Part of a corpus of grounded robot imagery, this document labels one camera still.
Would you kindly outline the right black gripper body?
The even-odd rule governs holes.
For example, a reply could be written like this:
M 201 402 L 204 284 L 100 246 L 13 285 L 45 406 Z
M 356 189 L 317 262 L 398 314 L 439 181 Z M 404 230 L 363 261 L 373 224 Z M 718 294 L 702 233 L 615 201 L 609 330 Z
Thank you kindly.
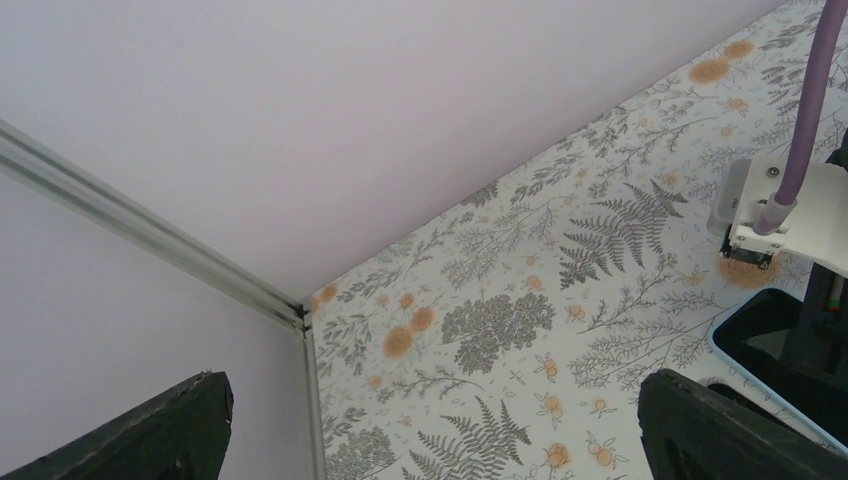
M 835 388 L 847 388 L 847 279 L 812 265 L 798 323 L 781 360 L 792 370 Z

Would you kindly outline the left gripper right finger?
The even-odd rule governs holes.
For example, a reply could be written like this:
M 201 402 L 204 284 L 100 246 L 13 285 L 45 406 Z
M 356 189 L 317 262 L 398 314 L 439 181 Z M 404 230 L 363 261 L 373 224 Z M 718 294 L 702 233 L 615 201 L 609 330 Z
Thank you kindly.
M 641 384 L 641 441 L 655 479 L 845 479 L 847 458 L 673 370 Z

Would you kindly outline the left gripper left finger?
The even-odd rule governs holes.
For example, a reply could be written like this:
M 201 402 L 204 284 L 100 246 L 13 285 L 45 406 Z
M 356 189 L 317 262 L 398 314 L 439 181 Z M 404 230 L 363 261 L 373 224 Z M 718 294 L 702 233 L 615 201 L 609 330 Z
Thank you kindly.
M 187 378 L 3 479 L 217 479 L 232 434 L 224 371 Z

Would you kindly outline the phone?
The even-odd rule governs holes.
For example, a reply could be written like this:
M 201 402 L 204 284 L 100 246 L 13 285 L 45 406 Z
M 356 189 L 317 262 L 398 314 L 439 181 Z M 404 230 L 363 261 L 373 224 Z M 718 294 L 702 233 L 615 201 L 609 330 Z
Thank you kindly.
M 847 453 L 847 309 L 817 313 L 775 288 L 759 291 L 708 335 L 716 354 L 766 396 Z

